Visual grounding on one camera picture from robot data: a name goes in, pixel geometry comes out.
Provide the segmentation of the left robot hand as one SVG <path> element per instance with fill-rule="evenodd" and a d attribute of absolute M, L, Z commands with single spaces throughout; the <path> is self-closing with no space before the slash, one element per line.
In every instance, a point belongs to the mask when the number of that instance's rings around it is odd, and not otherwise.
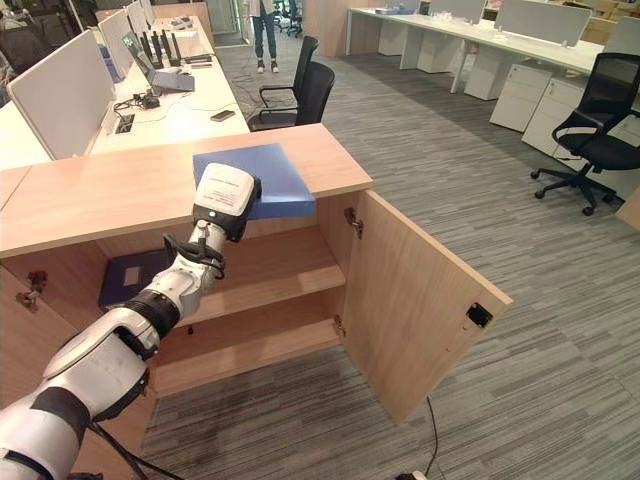
<path fill-rule="evenodd" d="M 238 243 L 261 193 L 258 177 L 230 165 L 209 163 L 196 189 L 192 209 L 194 224 L 216 226 L 227 240 Z"/>

